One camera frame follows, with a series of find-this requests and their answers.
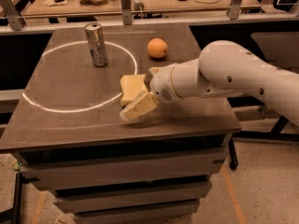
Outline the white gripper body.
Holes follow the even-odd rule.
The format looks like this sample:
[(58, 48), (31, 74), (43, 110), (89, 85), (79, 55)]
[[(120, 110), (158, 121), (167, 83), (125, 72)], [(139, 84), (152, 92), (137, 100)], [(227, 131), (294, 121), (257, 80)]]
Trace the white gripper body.
[(172, 72), (175, 64), (161, 67), (161, 70), (154, 76), (149, 83), (150, 90), (157, 96), (162, 103), (172, 103), (179, 100), (172, 83)]

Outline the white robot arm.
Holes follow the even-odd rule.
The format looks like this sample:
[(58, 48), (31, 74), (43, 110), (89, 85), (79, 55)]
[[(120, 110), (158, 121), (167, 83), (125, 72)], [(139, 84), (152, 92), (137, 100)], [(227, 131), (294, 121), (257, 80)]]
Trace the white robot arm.
[(136, 85), (132, 77), (122, 83), (129, 101), (120, 112), (123, 120), (137, 119), (159, 103), (172, 103), (187, 97), (253, 96), (299, 125), (299, 74), (266, 63), (235, 42), (214, 41), (197, 59), (151, 67), (150, 89)]

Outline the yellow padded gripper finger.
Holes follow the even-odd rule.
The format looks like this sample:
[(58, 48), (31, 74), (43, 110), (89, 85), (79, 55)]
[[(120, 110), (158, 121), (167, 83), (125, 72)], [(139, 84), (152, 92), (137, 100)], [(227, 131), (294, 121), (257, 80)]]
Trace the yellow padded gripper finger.
[(156, 109), (158, 104), (158, 98), (151, 91), (141, 91), (135, 99), (120, 112), (120, 118), (122, 120), (137, 119)]
[(151, 67), (149, 69), (149, 73), (154, 76), (161, 70), (161, 67)]

